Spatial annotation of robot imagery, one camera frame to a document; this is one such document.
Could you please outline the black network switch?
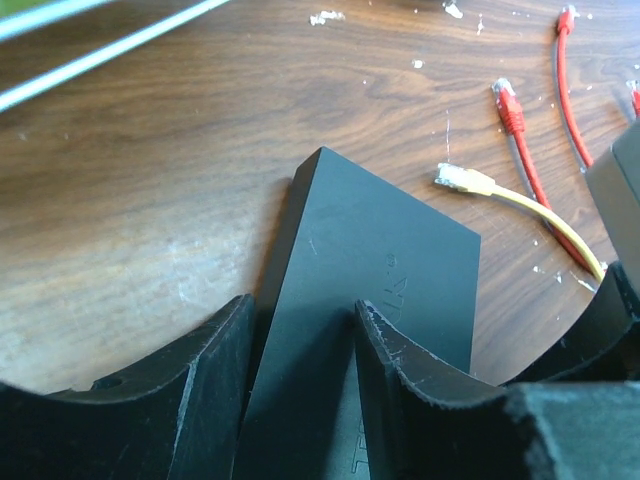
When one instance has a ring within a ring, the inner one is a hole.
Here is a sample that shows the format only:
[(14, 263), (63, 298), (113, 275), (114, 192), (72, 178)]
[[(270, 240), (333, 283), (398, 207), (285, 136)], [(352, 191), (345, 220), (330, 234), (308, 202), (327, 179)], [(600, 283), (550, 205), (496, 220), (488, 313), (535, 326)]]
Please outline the black network switch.
[(369, 479), (355, 304), (462, 371), (477, 233), (322, 147), (296, 170), (256, 300), (237, 479)]

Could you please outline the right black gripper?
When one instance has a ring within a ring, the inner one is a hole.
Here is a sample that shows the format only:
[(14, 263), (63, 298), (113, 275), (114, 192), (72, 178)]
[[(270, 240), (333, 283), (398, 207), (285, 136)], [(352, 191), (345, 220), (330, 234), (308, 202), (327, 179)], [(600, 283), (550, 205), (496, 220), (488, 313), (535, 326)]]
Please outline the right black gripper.
[(594, 162), (586, 181), (619, 262), (565, 334), (508, 384), (639, 379), (639, 120)]

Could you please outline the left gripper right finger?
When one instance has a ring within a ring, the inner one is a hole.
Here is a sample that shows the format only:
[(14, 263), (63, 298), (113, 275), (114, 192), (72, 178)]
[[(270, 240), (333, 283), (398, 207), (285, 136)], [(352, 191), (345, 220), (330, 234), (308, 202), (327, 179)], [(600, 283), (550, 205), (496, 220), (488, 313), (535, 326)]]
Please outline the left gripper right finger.
[(566, 334), (521, 377), (486, 384), (355, 306), (356, 356), (375, 479), (635, 479), (639, 345), (589, 352)]

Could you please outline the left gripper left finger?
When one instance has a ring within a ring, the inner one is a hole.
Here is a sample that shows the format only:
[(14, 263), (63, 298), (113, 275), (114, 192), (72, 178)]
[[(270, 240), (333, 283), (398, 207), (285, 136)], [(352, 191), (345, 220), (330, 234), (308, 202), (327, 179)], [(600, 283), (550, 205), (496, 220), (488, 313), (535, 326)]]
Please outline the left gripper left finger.
[(2, 478), (230, 478), (253, 312), (253, 296), (237, 296), (87, 391), (2, 384)]

